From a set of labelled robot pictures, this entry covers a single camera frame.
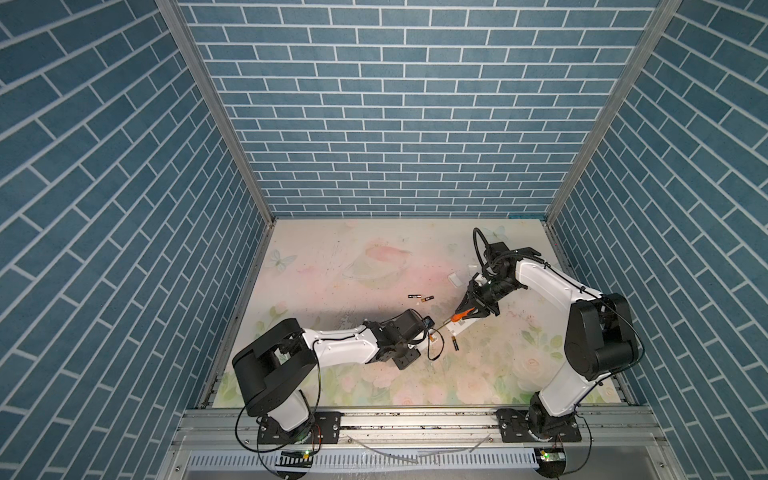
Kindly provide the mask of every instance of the black cable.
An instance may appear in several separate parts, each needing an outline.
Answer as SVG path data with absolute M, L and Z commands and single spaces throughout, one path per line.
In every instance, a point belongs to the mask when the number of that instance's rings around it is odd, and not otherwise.
M 582 415 L 576 415 L 578 418 L 584 420 L 584 424 L 587 426 L 587 432 L 589 432 L 589 449 L 587 450 L 587 458 L 584 459 L 584 462 L 581 463 L 581 465 L 578 468 L 575 468 L 573 470 L 570 470 L 569 472 L 563 472 L 558 476 L 558 478 L 564 476 L 564 475 L 570 475 L 571 473 L 576 473 L 582 468 L 584 468 L 587 465 L 587 462 L 589 462 L 589 455 L 592 453 L 592 430 L 589 428 L 589 423 L 587 423 L 587 419 L 584 418 Z
M 341 341 L 341 340 L 348 340 L 348 339 L 351 339 L 351 338 L 354 338 L 354 337 L 355 337 L 355 335 L 350 335 L 350 336 L 346 336 L 346 337 L 344 337 L 344 338 L 341 338 L 341 339 L 324 339 L 324 340 L 325 340 L 325 341 L 328 341 L 328 342 L 339 342 L 339 341 Z M 285 442 L 285 443 L 283 443 L 282 445 L 279 445 L 279 446 L 277 446 L 277 447 L 275 447 L 275 448 L 273 448 L 273 449 L 268 449 L 268 450 L 259 450 L 259 446 L 258 446 L 258 438 L 259 438 L 259 437 L 258 437 L 258 433 L 257 433 L 257 446 L 256 446 L 256 448 L 255 448 L 255 449 L 252 449 L 251 447 L 249 447 L 248 445 L 246 445 L 246 444 L 245 444 L 245 443 L 244 443 L 244 442 L 243 442 L 243 441 L 240 439 L 240 435 L 238 434 L 238 432 L 237 432 L 237 429 L 238 429 L 238 427 L 239 427 L 239 425 L 240 425 L 240 419 L 241 419 L 241 418 L 242 418 L 242 416 L 243 416 L 243 412 L 245 412 L 245 409 L 246 409 L 246 407 L 248 406 L 248 404 L 249 404 L 249 403 L 251 403 L 251 402 L 253 401 L 253 399 L 255 399 L 255 398 L 257 397 L 257 395 L 258 395 L 258 394 L 256 394 L 256 395 L 252 396 L 252 397 L 251 397 L 251 398 L 250 398 L 250 399 L 249 399 L 247 402 L 245 402 L 245 405 L 243 405 L 243 408 L 242 408 L 242 409 L 240 409 L 240 413 L 238 413 L 238 414 L 237 414 L 237 419 L 235 420 L 235 439 L 237 440 L 237 443 L 239 443 L 241 447 L 243 447 L 244 449 L 246 449 L 246 450 L 247 450 L 247 451 L 249 451 L 249 452 L 254 452 L 254 453 L 257 453 L 257 454 L 276 452 L 277 450 L 280 450 L 280 449 L 284 449 L 284 448 L 285 448 L 285 447 L 287 447 L 288 445 L 291 445 L 291 444 L 293 444 L 293 443 L 296 443 L 296 441 L 298 441 L 300 438 L 302 438 L 302 437 L 304 437 L 304 436 L 308 435 L 308 434 L 311 432 L 311 429 L 312 429 L 312 427 L 315 425 L 315 422 L 314 422 L 314 419 L 315 419 L 315 414 L 317 413 L 317 408 L 318 408 L 318 406 L 319 406 L 319 404 L 320 404 L 320 393 L 322 392 L 322 389 L 321 389 L 321 378 L 320 378 L 320 360 L 319 360 L 319 358 L 317 357 L 317 352 L 315 351 L 315 345 L 316 345 L 316 344 L 317 344 L 317 343 L 318 343 L 320 340 L 323 340 L 323 339 L 315 339 L 315 341 L 312 343 L 312 347 L 311 347 L 311 350 L 312 350 L 312 352 L 313 352 L 313 355 L 315 356 L 315 362 L 316 362 L 316 364 L 317 364 L 317 399 L 315 400 L 315 406 L 314 406 L 314 408 L 312 409 L 312 412 L 310 413 L 310 416 L 309 416 L 309 419 L 310 419 L 311 421 L 307 423 L 307 426 L 306 426 L 304 429 L 302 429 L 300 432 L 297 432 L 297 433 L 296 433 L 296 434 L 295 434 L 293 437 L 291 437 L 291 438 L 290 438 L 288 441 L 286 441 L 286 442 Z M 265 417 L 260 417 L 260 420 L 259 420 L 259 429 L 260 429 L 260 430 L 261 430 L 262 421 L 263 421 L 263 419 L 264 419 L 264 418 L 265 418 Z
M 577 285 L 576 283 L 571 282 L 571 280 L 568 279 L 566 276 L 561 275 L 560 272 L 558 272 L 555 268 L 553 268 L 552 265 L 548 261 L 544 260 L 543 258 L 535 257 L 533 255 L 526 255 L 525 253 L 507 252 L 507 253 L 503 253 L 503 254 L 499 255 L 498 257 L 496 257 L 493 260 L 493 262 L 491 262 L 491 264 L 489 266 L 492 268 L 500 260 L 503 260 L 503 259 L 506 259 L 506 258 L 512 258 L 512 257 L 525 258 L 525 259 L 528 259 L 528 260 L 533 260 L 536 263 L 540 263 L 541 265 L 544 266 L 545 269 L 548 268 L 548 269 L 552 270 L 552 273 L 554 273 L 555 275 L 557 275 L 560 278 L 562 278 L 565 282 L 570 283 L 572 287 L 579 289 L 580 292 L 586 292 L 590 296 L 594 297 L 596 300 L 598 300 L 600 303 L 602 303 L 605 306 L 605 308 L 609 309 L 612 313 L 614 313 L 616 315 L 616 317 L 618 317 L 624 323 L 627 324 L 627 326 L 630 328 L 630 330 L 632 330 L 632 333 L 634 334 L 635 338 L 637 338 L 637 343 L 639 344 L 639 347 L 640 347 L 639 348 L 640 354 L 637 356 L 636 360 L 631 362 L 629 365 L 625 366 L 623 369 L 620 369 L 617 372 L 613 372 L 612 375 L 617 375 L 619 373 L 622 373 L 622 372 L 625 372 L 625 371 L 629 370 L 633 366 L 636 366 L 638 363 L 640 363 L 640 361 L 643 359 L 643 357 L 645 357 L 645 344 L 643 343 L 643 339 L 640 337 L 640 334 L 637 333 L 637 330 L 634 328 L 634 325 L 632 325 L 632 322 L 630 322 L 629 320 L 624 318 L 624 316 L 621 315 L 619 312 L 617 312 L 616 309 L 614 309 L 612 306 L 608 305 L 608 303 L 605 300 L 603 300 L 599 296 L 597 296 L 594 293 L 592 293 L 589 290 L 587 290 L 587 287 L 585 285 Z
M 440 343 L 441 343 L 441 346 L 440 346 L 440 352 L 437 354 L 437 356 L 436 356 L 435 358 L 430 358 L 430 357 L 429 357 L 429 346 L 430 346 L 430 345 L 432 345 L 432 341 L 431 341 L 431 340 L 428 340 L 428 343 L 427 343 L 427 359 L 428 359 L 430 362 L 434 362 L 435 360 L 437 360 L 438 358 L 440 358 L 440 356 L 442 355 L 442 351 L 445 349 L 445 338 L 442 336 L 442 333 L 440 333 L 440 330 L 437 330 L 437 329 L 435 329 L 435 328 L 432 328 L 432 330 L 434 330 L 434 331 L 435 331 L 435 333 L 437 333 L 438 335 L 440 335 Z
M 475 255 L 478 257 L 478 263 L 480 263 L 480 270 L 482 271 L 483 276 L 488 278 L 488 262 L 480 256 L 480 249 L 478 248 L 478 236 L 480 236 L 482 239 L 486 251 L 491 248 L 491 244 L 488 243 L 488 239 L 485 238 L 483 232 L 480 231 L 479 228 L 475 227 L 475 229 L 472 231 L 472 243 L 475 245 Z
M 262 428 L 262 423 L 263 423 L 264 419 L 265 419 L 265 417 L 261 417 L 261 418 L 259 419 L 259 430 L 261 430 L 261 428 Z M 236 427 L 236 426 L 235 426 L 235 436 L 237 436 L 237 427 Z M 265 469 L 266 469 L 266 470 L 267 470 L 269 473 L 271 473 L 272 475 L 275 475 L 277 478 L 282 478 L 283 480 L 287 480 L 287 479 L 288 479 L 288 475 L 286 475 L 285 477 L 283 477 L 281 474 L 277 473 L 277 470 L 272 470 L 271 468 L 269 468 L 268 466 L 266 466 L 266 463 L 264 463 L 264 460 L 261 458 L 261 450 L 259 450 L 259 434 L 258 434 L 258 433 L 256 434 L 256 450 L 255 450 L 255 452 L 256 452 L 256 456 L 259 458 L 259 463 L 260 463 L 260 464 L 261 464 L 261 466 L 263 466 L 263 467 L 264 467 L 264 468 L 265 468 Z

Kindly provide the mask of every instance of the orange screwdriver handle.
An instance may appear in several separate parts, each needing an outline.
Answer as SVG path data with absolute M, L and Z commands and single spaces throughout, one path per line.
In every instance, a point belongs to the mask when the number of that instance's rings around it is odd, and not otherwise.
M 452 322 L 458 322 L 459 320 L 461 320 L 465 316 L 469 315 L 470 312 L 473 311 L 474 309 L 475 308 L 473 307 L 473 308 L 467 310 L 466 312 L 456 313 L 455 315 L 451 316 L 451 321 Z

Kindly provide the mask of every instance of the bracket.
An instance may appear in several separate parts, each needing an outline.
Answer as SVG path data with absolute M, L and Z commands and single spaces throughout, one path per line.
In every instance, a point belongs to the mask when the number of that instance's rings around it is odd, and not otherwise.
M 315 423 L 320 427 L 323 444 L 335 445 L 339 443 L 341 412 L 317 412 L 315 414 Z M 263 429 L 259 429 L 259 445 L 281 445 L 289 441 L 292 436 L 292 432 L 285 432 L 280 428 L 280 424 L 276 420 L 267 417 L 266 425 Z M 305 438 L 292 445 L 308 445 L 310 443 L 312 443 L 312 436 L 307 434 Z
M 551 442 L 535 437 L 528 427 L 528 413 L 523 410 L 498 409 L 496 410 L 498 419 L 498 429 L 502 433 L 502 442 L 521 443 L 521 442 Z M 578 426 L 566 425 L 559 435 L 561 442 L 581 442 L 581 433 Z

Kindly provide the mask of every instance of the cable tray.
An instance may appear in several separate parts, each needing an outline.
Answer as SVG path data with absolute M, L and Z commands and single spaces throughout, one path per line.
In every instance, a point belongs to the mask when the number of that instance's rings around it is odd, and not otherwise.
M 314 457 L 310 467 L 315 473 L 339 472 L 394 472 L 405 470 L 463 470 L 463 469 L 501 469 L 501 468 L 538 468 L 534 450 L 530 448 L 483 448 L 474 452 L 443 453 L 419 458 L 419 454 L 429 453 L 422 449 L 386 449 L 386 453 L 411 458 L 418 461 L 413 464 L 396 458 L 385 457 L 365 449 L 344 449 L 343 451 L 320 452 Z M 261 455 L 270 468 L 284 472 L 306 472 L 306 467 L 293 467 L 300 463 L 300 458 L 288 458 L 280 452 Z M 264 470 L 255 453 L 242 451 L 197 451 L 190 456 L 188 471 L 259 471 Z

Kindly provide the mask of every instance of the wire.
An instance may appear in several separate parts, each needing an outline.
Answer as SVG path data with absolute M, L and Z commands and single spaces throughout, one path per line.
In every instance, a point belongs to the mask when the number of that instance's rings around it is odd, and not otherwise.
M 262 427 L 262 423 L 263 423 L 263 420 L 264 420 L 264 419 L 265 419 L 265 417 L 261 417 L 261 418 L 259 419 L 259 430 L 261 430 L 261 427 Z M 237 427 L 235 427 L 235 436 L 237 436 Z M 254 452 L 254 450 L 252 450 L 252 449 L 249 449 L 248 447 L 244 447 L 244 448 L 245 448 L 246 450 L 251 450 L 251 452 Z M 259 450 L 259 435 L 258 435 L 258 433 L 256 434 L 256 450 L 255 450 L 255 452 L 256 452 L 256 456 L 259 458 L 259 463 L 260 463 L 260 464 L 261 464 L 261 466 L 263 466 L 263 467 L 264 467 L 264 468 L 265 468 L 265 469 L 266 469 L 266 470 L 267 470 L 269 473 L 271 473 L 272 475 L 275 475 L 277 478 L 288 479 L 288 474 L 286 474 L 286 475 L 285 475 L 285 477 L 283 477 L 283 476 L 282 476 L 280 473 L 278 473 L 278 472 L 277 472 L 277 470 L 272 470 L 271 468 L 269 468 L 268 466 L 266 466 L 266 463 L 264 463 L 264 460 L 261 458 L 261 453 L 262 453 L 262 452 L 261 452 L 261 450 Z
M 629 320 L 624 318 L 623 315 L 621 315 L 619 312 L 617 312 L 614 307 L 609 305 L 601 297 L 599 297 L 599 296 L 595 295 L 594 293 L 590 292 L 589 289 L 587 288 L 587 286 L 585 286 L 583 284 L 582 285 L 577 285 L 576 283 L 573 283 L 571 281 L 571 279 L 569 279 L 567 276 L 565 276 L 565 275 L 561 274 L 560 272 L 558 272 L 555 268 L 552 267 L 552 265 L 548 261 L 544 260 L 543 258 L 535 257 L 533 255 L 527 255 L 525 253 L 517 253 L 517 252 L 512 251 L 512 252 L 507 252 L 507 253 L 503 253 L 503 254 L 499 255 L 498 257 L 496 257 L 493 260 L 493 262 L 490 263 L 489 266 L 492 268 L 499 261 L 504 260 L 506 258 L 513 258 L 513 257 L 525 258 L 525 259 L 528 259 L 528 260 L 533 260 L 536 263 L 540 263 L 542 266 L 544 266 L 545 270 L 547 268 L 550 269 L 552 271 L 552 273 L 554 273 L 555 275 L 559 276 L 565 282 L 570 283 L 572 287 L 577 288 L 577 289 L 579 289 L 580 292 L 585 292 L 586 294 L 588 294 L 588 295 L 592 296 L 593 298 L 595 298 L 596 300 L 598 300 L 600 303 L 602 303 L 605 306 L 605 308 L 609 309 L 612 313 L 614 313 L 616 315 L 616 317 L 618 317 L 620 320 L 622 320 L 624 323 L 626 323 L 627 326 L 630 328 L 630 330 L 632 330 L 632 333 L 634 334 L 635 338 L 637 339 L 637 343 L 639 344 L 640 354 L 629 365 L 625 366 L 623 369 L 618 370 L 617 372 L 611 373 L 611 375 L 618 375 L 619 373 L 622 373 L 622 372 L 625 372 L 625 371 L 629 370 L 633 366 L 636 366 L 638 363 L 640 363 L 640 361 L 645 357 L 645 344 L 643 343 L 643 339 L 640 337 L 640 334 L 637 333 L 637 330 L 634 328 L 634 325 L 632 325 L 632 322 L 630 322 Z
M 430 346 L 430 345 L 432 345 L 432 340 L 431 340 L 431 339 L 430 339 L 430 340 L 427 340 L 427 341 L 428 341 L 428 343 L 427 343 L 427 359 L 428 359 L 430 362 L 434 362 L 434 361 L 436 361 L 438 358 L 440 358 L 440 356 L 442 355 L 442 351 L 445 349 L 445 338 L 442 336 L 442 333 L 440 333 L 440 330 L 438 330 L 438 329 L 435 329 L 435 328 L 432 328 L 432 330 L 434 330 L 434 332 L 435 332 L 435 333 L 437 333 L 438 335 L 440 335 L 440 342 L 441 342 L 441 346 L 440 346 L 440 352 L 437 354 L 437 356 L 435 356 L 435 358 L 431 358 L 431 357 L 429 356 L 429 346 Z
M 363 442 L 361 442 L 361 441 L 359 441 L 357 439 L 353 439 L 352 437 L 347 437 L 347 438 L 349 440 L 351 440 L 352 442 L 355 442 L 357 445 L 360 445 L 361 447 L 363 447 L 365 449 L 368 449 L 371 452 L 377 453 L 379 455 L 382 455 L 382 456 L 385 456 L 385 457 L 389 457 L 389 458 L 393 458 L 395 460 L 400 460 L 400 461 L 403 461 L 403 462 L 412 463 L 414 465 L 418 465 L 418 463 L 419 463 L 418 460 L 414 460 L 413 458 L 404 457 L 404 456 L 401 456 L 401 455 L 394 455 L 392 453 L 387 453 L 387 452 L 382 452 L 381 450 L 377 450 L 377 449 L 374 449 L 373 447 L 369 447 L 368 445 L 366 445 L 365 443 L 363 443 Z M 464 452 L 464 451 L 473 452 L 483 442 L 487 441 L 490 438 L 491 438 L 491 436 L 488 435 L 483 440 L 477 442 L 476 444 L 474 444 L 471 447 L 463 447 L 463 448 L 460 448 L 460 449 L 450 449 L 450 450 L 440 450 L 438 452 L 431 452 L 431 453 L 422 453 L 422 454 L 417 455 L 416 458 L 427 458 L 427 457 L 432 457 L 432 456 L 435 456 L 435 455 L 444 455 L 444 454 L 447 454 L 447 453 L 459 453 L 459 452 Z
M 392 454 L 392 453 L 382 452 L 381 450 L 376 450 L 376 449 L 374 449 L 373 447 L 369 447 L 369 446 L 368 446 L 368 445 L 366 445 L 365 443 L 363 443 L 363 442 L 361 442 L 361 441 L 359 441 L 359 440 L 355 440 L 355 439 L 353 439 L 352 437 L 348 437 L 348 438 L 349 438 L 350 440 L 352 440 L 353 442 L 355 442 L 357 445 L 360 445 L 360 446 L 361 446 L 361 447 L 363 447 L 364 449 L 368 449 L 368 450 L 370 450 L 370 451 L 371 451 L 371 452 L 373 452 L 373 453 L 378 453 L 379 455 L 382 455 L 382 456 L 385 456 L 385 457 L 389 457 L 389 458 L 393 458 L 393 459 L 395 459 L 395 460 L 400 460 L 401 462 L 408 462 L 408 463 L 412 463 L 412 464 L 414 464 L 414 465 L 418 465 L 418 463 L 419 463 L 419 461 L 418 461 L 418 460 L 414 460 L 413 458 L 408 458 L 408 457 L 403 457 L 403 456 L 401 456 L 401 455 L 394 455 L 394 454 Z
M 472 231 L 472 243 L 475 245 L 475 255 L 478 257 L 478 262 L 480 263 L 480 270 L 483 273 L 483 276 L 485 278 L 488 278 L 488 262 L 485 261 L 480 256 L 480 249 L 478 248 L 478 236 L 482 239 L 483 244 L 485 245 L 485 250 L 488 251 L 491 248 L 491 244 L 488 243 L 488 239 L 485 238 L 485 235 L 483 235 L 483 232 L 475 227 L 475 229 Z
M 589 462 L 589 455 L 592 453 L 592 430 L 589 428 L 589 423 L 587 423 L 587 419 L 584 418 L 583 415 L 576 415 L 578 418 L 584 420 L 584 424 L 587 426 L 587 432 L 589 432 L 589 449 L 587 450 L 587 458 L 584 459 L 584 462 L 579 465 L 578 468 L 575 468 L 574 470 L 570 470 L 569 472 L 564 472 L 558 476 L 558 478 L 564 476 L 564 475 L 570 475 L 571 473 L 576 473 L 582 468 L 584 468 L 587 465 L 587 462 Z
M 571 282 L 571 280 L 568 279 L 568 277 L 566 277 L 565 275 L 560 274 L 560 272 L 558 272 L 557 270 L 552 268 L 552 265 L 550 265 L 549 262 L 544 262 L 544 268 L 545 269 L 548 268 L 548 269 L 552 270 L 552 273 L 554 273 L 555 275 L 559 276 L 560 278 L 562 278 L 566 282 L 570 283 L 572 286 L 578 288 L 579 291 L 586 292 L 588 295 L 594 297 L 596 300 L 598 300 L 600 303 L 602 303 L 605 306 L 605 308 L 609 309 L 619 319 L 624 321 L 624 323 L 627 324 L 627 326 L 630 328 L 630 330 L 632 330 L 632 333 L 634 334 L 635 338 L 637 338 L 637 343 L 640 344 L 640 355 L 637 356 L 636 360 L 631 362 L 629 365 L 625 366 L 623 369 L 620 369 L 618 372 L 613 372 L 612 375 L 617 375 L 617 374 L 619 374 L 621 372 L 624 372 L 624 371 L 632 368 L 633 366 L 637 365 L 638 363 L 640 363 L 640 361 L 643 359 L 643 357 L 645 357 L 645 344 L 643 343 L 643 339 L 640 337 L 640 334 L 637 333 L 637 330 L 634 328 L 634 325 L 632 325 L 632 322 L 630 322 L 629 320 L 625 319 L 624 316 L 622 316 L 619 312 L 617 312 L 616 309 L 614 309 L 614 307 L 610 306 L 608 304 L 608 302 L 606 302 L 605 300 L 603 300 L 599 296 L 595 295 L 594 293 L 590 292 L 585 285 L 580 285 L 579 286 L 579 285 L 576 285 L 575 283 Z

